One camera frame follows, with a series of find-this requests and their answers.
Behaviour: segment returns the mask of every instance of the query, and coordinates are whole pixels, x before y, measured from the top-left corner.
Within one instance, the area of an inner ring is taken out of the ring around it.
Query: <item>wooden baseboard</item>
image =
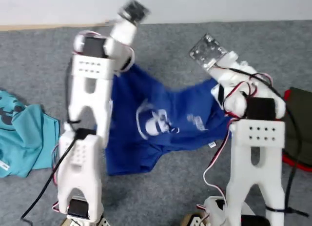
[[[43,24],[43,25],[0,25],[0,31],[13,31],[13,30],[30,30],[30,29],[49,29],[58,27],[101,27],[110,26],[106,23],[88,23],[88,24]]]

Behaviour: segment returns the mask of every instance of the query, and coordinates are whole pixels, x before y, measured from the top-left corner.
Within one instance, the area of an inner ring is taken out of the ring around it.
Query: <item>blue t-shirt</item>
[[[210,93],[216,84],[210,79],[175,92],[137,65],[115,76],[108,174],[149,172],[167,152],[223,139],[230,118]]]

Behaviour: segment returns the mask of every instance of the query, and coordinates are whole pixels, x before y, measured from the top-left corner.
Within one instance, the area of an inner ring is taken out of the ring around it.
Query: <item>metal bracket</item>
[[[122,7],[119,15],[137,26],[150,11],[136,0],[130,0]]]
[[[190,56],[202,68],[210,70],[225,54],[227,50],[220,46],[208,33],[190,50]]]

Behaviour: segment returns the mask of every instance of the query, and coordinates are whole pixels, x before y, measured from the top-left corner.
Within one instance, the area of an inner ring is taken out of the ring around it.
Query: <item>clothing label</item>
[[[1,160],[0,160],[0,167],[2,168],[2,169],[4,169],[4,170],[9,170],[9,168],[10,168],[10,166],[8,165],[8,164],[5,164],[4,162],[2,162]]]
[[[215,142],[210,142],[210,143],[208,143],[208,145],[209,145],[210,148],[213,148],[213,147],[216,146],[216,143]]]

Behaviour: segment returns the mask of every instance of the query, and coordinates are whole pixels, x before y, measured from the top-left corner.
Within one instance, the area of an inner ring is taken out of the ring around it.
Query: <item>gray carpet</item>
[[[75,28],[0,32],[0,88],[24,103],[40,103],[50,116],[63,120],[64,73],[71,55]],[[259,72],[274,78],[283,92],[290,86],[312,91],[312,21],[235,22],[142,25],[134,49],[136,62],[166,86],[181,88],[207,78],[188,51],[206,32],[228,50],[234,50]],[[84,123],[92,127],[86,115]],[[179,151],[164,155],[151,173],[108,177],[103,161],[103,204],[112,226],[177,226],[183,216],[196,211],[216,190],[205,186],[202,172],[215,149]],[[229,180],[230,146],[209,174],[225,188]],[[283,186],[290,168],[283,165]],[[26,179],[15,176],[0,180],[0,225],[25,225],[20,215],[36,198],[51,170],[32,171]],[[35,226],[58,226],[64,219],[51,205],[57,190],[50,185],[28,218]],[[264,214],[258,188],[251,189],[248,204]],[[298,171],[291,206],[312,214],[312,174]],[[286,226],[308,226],[311,219],[286,216]]]

